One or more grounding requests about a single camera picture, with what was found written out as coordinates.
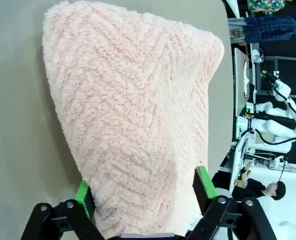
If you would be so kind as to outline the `left gripper right finger with green tip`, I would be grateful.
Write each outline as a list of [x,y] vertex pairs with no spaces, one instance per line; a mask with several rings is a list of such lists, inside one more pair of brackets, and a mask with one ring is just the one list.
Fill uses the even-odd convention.
[[204,166],[195,168],[193,189],[202,218],[186,234],[188,240],[213,240],[221,228],[227,239],[275,240],[277,237],[260,204],[253,197],[241,202],[219,195]]

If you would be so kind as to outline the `left gripper left finger with green tip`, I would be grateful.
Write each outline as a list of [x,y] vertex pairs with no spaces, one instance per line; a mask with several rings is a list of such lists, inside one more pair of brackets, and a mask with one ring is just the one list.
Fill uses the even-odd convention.
[[41,202],[33,208],[25,226],[26,240],[59,240],[66,232],[74,232],[80,240],[102,240],[104,237],[92,222],[95,204],[85,181],[76,197],[57,206]]

